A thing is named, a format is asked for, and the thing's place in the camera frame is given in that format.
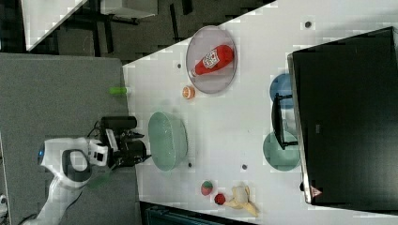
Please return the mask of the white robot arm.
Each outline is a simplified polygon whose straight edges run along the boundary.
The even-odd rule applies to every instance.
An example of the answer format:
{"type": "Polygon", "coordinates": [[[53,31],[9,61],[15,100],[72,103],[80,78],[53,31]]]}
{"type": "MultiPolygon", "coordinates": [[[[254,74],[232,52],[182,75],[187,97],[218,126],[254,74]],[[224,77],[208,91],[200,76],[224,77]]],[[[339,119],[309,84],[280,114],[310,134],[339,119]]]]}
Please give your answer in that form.
{"type": "Polygon", "coordinates": [[[97,138],[87,135],[46,140],[38,151],[38,165],[54,175],[48,197],[37,214],[24,218],[19,225],[58,225],[85,186],[97,186],[110,176],[94,176],[95,166],[111,172],[149,158],[141,142],[144,136],[136,128],[134,116],[104,116],[94,125],[97,138]]]}

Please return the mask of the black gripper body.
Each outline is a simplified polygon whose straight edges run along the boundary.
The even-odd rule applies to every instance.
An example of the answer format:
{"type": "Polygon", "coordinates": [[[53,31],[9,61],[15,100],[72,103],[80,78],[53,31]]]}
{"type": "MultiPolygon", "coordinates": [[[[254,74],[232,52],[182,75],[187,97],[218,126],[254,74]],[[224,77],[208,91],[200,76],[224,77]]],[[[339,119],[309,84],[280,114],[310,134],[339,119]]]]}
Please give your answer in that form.
{"type": "Polygon", "coordinates": [[[135,131],[134,116],[104,116],[99,122],[99,139],[109,147],[109,167],[133,167],[150,158],[143,142],[144,134],[135,131]]]}

